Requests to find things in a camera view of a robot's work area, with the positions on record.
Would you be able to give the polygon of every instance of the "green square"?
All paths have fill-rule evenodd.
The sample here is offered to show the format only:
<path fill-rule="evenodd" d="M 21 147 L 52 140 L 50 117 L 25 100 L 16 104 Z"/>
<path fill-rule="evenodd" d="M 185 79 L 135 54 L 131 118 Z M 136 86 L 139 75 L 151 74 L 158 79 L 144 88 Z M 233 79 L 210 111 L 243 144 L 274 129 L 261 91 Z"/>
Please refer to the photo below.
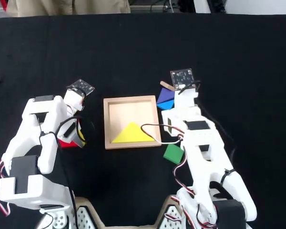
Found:
<path fill-rule="evenodd" d="M 184 152 L 180 147 L 174 144 L 169 144 L 166 148 L 163 157 L 175 164 L 179 164 L 182 159 L 183 153 Z"/>

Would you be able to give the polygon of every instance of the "blue tangram piece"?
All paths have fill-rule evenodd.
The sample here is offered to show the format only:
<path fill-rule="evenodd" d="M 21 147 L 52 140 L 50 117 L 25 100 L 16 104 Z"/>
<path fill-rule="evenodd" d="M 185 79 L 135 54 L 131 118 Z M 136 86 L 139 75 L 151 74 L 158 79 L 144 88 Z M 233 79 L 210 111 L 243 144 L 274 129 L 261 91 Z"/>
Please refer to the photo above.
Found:
<path fill-rule="evenodd" d="M 174 97 L 175 97 L 175 92 L 167 90 L 166 88 L 162 88 L 157 100 L 157 104 L 172 100 L 174 99 Z"/>
<path fill-rule="evenodd" d="M 157 104 L 157 106 L 162 110 L 169 110 L 173 107 L 174 101 L 170 100 L 161 104 Z"/>

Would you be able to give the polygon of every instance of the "white wall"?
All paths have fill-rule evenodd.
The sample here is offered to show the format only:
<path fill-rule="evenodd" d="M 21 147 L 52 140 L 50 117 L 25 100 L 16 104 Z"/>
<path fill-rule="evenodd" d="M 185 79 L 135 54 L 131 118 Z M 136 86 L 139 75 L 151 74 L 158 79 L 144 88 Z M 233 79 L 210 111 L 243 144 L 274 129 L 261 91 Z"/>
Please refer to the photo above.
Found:
<path fill-rule="evenodd" d="M 286 0 L 227 0 L 227 13 L 286 14 Z"/>

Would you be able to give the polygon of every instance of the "purple tangram piece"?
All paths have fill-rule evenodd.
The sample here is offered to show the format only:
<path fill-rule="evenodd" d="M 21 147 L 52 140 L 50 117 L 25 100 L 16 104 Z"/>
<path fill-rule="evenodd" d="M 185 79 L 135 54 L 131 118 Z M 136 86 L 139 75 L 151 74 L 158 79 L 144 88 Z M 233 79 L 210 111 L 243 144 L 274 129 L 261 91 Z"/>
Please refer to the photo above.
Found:
<path fill-rule="evenodd" d="M 174 99 L 174 97 L 175 97 L 175 92 L 170 91 L 166 88 L 162 88 L 157 100 L 157 104 L 163 103 L 168 100 L 172 100 Z"/>

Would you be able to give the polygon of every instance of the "circuit board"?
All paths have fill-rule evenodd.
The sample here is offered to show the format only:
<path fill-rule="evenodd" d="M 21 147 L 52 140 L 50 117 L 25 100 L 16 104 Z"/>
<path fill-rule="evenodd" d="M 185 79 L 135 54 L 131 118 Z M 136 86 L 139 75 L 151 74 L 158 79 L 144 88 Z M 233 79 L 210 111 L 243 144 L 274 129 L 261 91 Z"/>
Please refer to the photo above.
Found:
<path fill-rule="evenodd" d="M 88 96 L 95 89 L 94 87 L 92 87 L 90 84 L 88 84 L 82 79 L 79 79 L 78 81 L 72 83 L 67 88 L 74 90 L 76 93 L 78 93 L 81 96 Z"/>
<path fill-rule="evenodd" d="M 193 85 L 188 88 L 194 88 L 194 77 L 191 68 L 171 71 L 171 77 L 176 91 L 179 91 L 190 84 Z"/>

